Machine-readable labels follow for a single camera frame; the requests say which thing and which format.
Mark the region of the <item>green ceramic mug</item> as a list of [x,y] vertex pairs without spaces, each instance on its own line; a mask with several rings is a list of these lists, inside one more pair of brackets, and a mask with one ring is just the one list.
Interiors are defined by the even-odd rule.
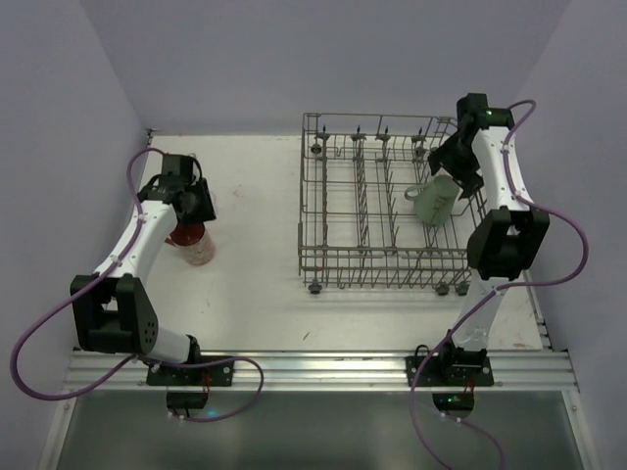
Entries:
[[459,190],[455,181],[443,174],[425,183],[409,186],[404,198],[412,203],[413,212],[420,222],[440,226],[450,218]]

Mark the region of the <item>pink ceramic mug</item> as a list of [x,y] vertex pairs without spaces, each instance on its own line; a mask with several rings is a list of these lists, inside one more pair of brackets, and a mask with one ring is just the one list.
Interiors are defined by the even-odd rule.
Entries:
[[191,265],[204,265],[215,256],[216,247],[204,223],[177,224],[166,243],[176,247]]

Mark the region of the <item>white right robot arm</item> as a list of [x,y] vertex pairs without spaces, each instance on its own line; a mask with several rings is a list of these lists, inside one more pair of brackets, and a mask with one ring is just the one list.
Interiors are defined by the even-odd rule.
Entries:
[[462,312],[423,363],[447,386],[492,385],[487,349],[502,296],[531,266],[550,217],[525,198],[511,110],[491,107],[484,93],[469,93],[457,102],[457,122],[456,132],[429,156],[429,166],[451,176],[465,199],[483,191],[486,213],[466,244],[471,281]]

